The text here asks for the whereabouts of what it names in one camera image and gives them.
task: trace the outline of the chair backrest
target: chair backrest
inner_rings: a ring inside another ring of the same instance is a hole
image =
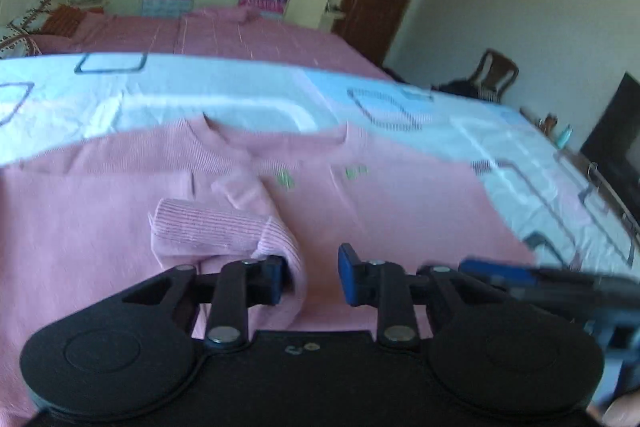
[[[489,59],[491,59],[489,70],[484,78],[480,78]],[[516,81],[518,73],[520,70],[510,58],[495,50],[487,50],[484,52],[476,72],[469,78],[469,82],[478,87],[495,89],[498,99],[500,99],[508,87]]]

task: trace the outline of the pink bedspread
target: pink bedspread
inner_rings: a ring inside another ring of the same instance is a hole
[[[35,36],[44,54],[146,52],[261,60],[389,80],[340,37],[280,21],[92,16],[80,38]],[[56,44],[48,45],[51,39]]]

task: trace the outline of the neckline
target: neckline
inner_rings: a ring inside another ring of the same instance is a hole
[[[186,120],[208,153],[246,166],[288,166],[346,160],[364,145],[364,131],[349,123],[316,133],[254,132],[220,123],[204,113]]]

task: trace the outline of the green embroidery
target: green embroidery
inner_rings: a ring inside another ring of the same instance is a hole
[[[359,165],[357,167],[347,167],[344,170],[344,173],[347,175],[348,180],[354,180],[361,174],[367,174],[369,170],[364,165]]]
[[[293,181],[293,178],[287,169],[281,169],[278,174],[276,174],[276,178],[280,185],[287,187],[287,190],[291,190],[296,186],[296,183]]]

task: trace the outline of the pink sweater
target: pink sweater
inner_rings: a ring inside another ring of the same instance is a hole
[[[467,164],[349,124],[253,134],[200,117],[89,140],[0,169],[0,215],[2,427],[33,413],[17,365],[33,332],[170,266],[281,253],[295,293],[252,327],[313,331],[375,329],[374,309],[344,303],[341,243],[409,272],[534,261]]]

